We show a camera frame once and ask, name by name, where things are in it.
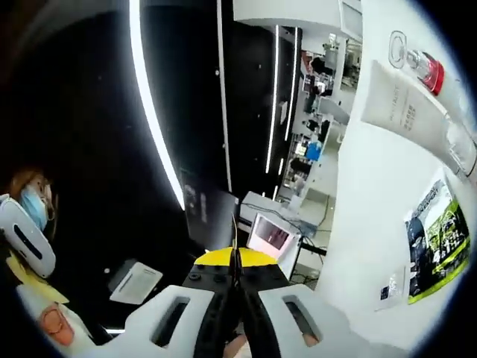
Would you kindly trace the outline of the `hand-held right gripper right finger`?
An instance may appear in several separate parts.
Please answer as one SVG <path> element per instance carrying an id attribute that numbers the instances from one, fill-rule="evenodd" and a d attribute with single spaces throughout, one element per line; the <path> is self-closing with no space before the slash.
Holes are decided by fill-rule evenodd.
<path id="1" fill-rule="evenodd" d="M 273 257 L 238 249 L 242 315 L 254 357 L 357 357 L 360 337 L 343 313 L 303 284 L 291 285 Z"/>

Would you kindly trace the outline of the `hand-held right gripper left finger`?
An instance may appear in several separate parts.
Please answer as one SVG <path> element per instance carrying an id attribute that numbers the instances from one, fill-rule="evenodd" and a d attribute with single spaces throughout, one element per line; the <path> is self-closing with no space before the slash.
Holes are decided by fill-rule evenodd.
<path id="1" fill-rule="evenodd" d="M 197 259 L 181 286 L 162 290 L 126 320 L 126 357 L 222 357 L 236 321 L 233 302 L 236 249 Z"/>

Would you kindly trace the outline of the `person's right hand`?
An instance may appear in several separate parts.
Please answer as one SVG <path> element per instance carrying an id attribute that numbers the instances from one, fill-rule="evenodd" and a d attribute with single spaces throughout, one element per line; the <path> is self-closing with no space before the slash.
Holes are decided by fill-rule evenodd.
<path id="1" fill-rule="evenodd" d="M 232 339 L 227 343 L 225 348 L 229 351 L 239 350 L 247 343 L 245 333 L 234 331 Z"/>

